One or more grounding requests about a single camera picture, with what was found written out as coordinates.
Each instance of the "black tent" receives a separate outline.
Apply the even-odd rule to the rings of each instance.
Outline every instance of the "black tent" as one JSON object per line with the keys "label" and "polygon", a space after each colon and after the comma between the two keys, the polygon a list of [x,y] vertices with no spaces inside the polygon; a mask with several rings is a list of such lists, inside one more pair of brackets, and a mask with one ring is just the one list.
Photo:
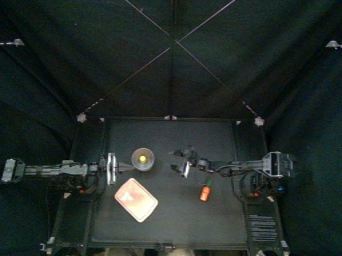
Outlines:
{"label": "black tent", "polygon": [[[1,1],[0,162],[92,155],[100,118],[257,118],[267,150],[300,161],[279,201],[291,252],[340,255],[340,13],[339,0]],[[0,253],[34,255],[45,184],[0,197]]]}

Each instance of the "square plate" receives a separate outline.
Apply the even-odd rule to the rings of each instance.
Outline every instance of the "square plate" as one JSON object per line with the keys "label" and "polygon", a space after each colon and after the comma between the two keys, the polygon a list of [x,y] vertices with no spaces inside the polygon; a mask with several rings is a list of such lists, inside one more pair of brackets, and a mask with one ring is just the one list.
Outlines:
{"label": "square plate", "polygon": [[133,178],[121,185],[113,197],[137,222],[145,220],[157,205],[157,200]]}

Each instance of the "black fabric wall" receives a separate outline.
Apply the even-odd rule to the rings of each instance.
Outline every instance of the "black fabric wall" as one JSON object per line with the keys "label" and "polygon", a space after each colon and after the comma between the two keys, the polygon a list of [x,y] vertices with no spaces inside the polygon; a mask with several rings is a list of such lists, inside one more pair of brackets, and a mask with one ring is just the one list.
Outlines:
{"label": "black fabric wall", "polygon": [[[16,36],[2,18],[0,15],[1,36]],[[33,54],[20,47],[1,48],[0,173],[8,158],[20,158],[30,165],[68,159],[74,118],[61,98]],[[38,244],[48,239],[56,199],[45,182],[0,186],[0,255],[40,255]]]}
{"label": "black fabric wall", "polygon": [[299,161],[280,201],[283,227],[297,255],[340,255],[342,52],[321,50],[307,69],[268,130],[271,150]]}
{"label": "black fabric wall", "polygon": [[[132,2],[169,32],[169,2]],[[179,1],[177,39],[225,4]],[[288,244],[297,255],[340,255],[342,51],[324,49],[342,39],[340,5],[235,1],[183,42],[223,86],[177,47],[117,87],[172,45],[124,1],[1,1],[0,40],[26,46],[0,48],[0,166],[68,158],[74,116],[102,96],[94,116],[161,117],[172,107],[179,116],[252,118],[245,100],[265,119],[269,149],[300,162],[280,201]],[[33,255],[45,241],[45,185],[0,188],[0,254]]]}

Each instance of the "yellow object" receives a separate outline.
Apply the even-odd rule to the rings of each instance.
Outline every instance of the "yellow object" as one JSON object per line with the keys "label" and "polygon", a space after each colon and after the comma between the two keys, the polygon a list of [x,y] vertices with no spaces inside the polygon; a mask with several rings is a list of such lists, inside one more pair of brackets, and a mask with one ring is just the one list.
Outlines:
{"label": "yellow object", "polygon": [[144,164],[146,162],[146,157],[144,155],[140,155],[138,162]]}

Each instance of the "black table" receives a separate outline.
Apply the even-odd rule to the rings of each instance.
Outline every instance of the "black table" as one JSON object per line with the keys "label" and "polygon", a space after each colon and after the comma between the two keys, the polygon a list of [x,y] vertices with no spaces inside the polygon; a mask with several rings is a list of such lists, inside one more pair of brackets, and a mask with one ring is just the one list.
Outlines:
{"label": "black table", "polygon": [[[102,152],[114,152],[117,161],[130,164],[132,152],[145,147],[155,154],[155,164],[146,172],[134,170],[118,174],[116,184],[106,187],[96,203],[77,206],[86,215],[74,210],[78,203],[72,199],[62,202],[54,232],[60,247],[61,241],[72,240],[69,246],[74,247],[279,249],[281,230],[276,203],[241,204],[232,194],[229,178],[219,175],[212,177],[209,199],[201,202],[200,183],[208,174],[192,168],[184,179],[172,172],[169,164],[181,165],[183,159],[168,152],[188,145],[201,157],[213,161],[259,160],[265,155],[263,131],[252,122],[109,119],[105,124],[81,126],[73,160],[96,161]],[[142,223],[136,222],[113,199],[114,192],[129,178],[138,181],[159,201]],[[272,216],[276,222],[279,236],[271,243],[252,241],[249,216],[257,216],[257,212]]]}

